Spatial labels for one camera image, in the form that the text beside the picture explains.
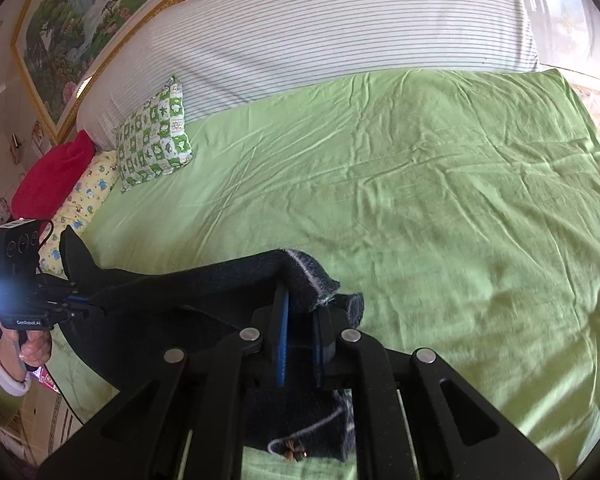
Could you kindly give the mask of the person's left hand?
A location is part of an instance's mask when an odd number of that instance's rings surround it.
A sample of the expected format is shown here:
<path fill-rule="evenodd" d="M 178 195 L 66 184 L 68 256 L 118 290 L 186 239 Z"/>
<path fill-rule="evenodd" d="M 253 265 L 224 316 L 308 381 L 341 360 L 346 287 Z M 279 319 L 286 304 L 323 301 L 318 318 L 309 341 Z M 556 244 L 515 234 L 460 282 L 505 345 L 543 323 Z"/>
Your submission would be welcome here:
<path fill-rule="evenodd" d="M 12 376 L 23 371 L 23 365 L 38 368 L 52 353 L 52 337 L 46 330 L 8 330 L 2 328 L 0 361 Z"/>

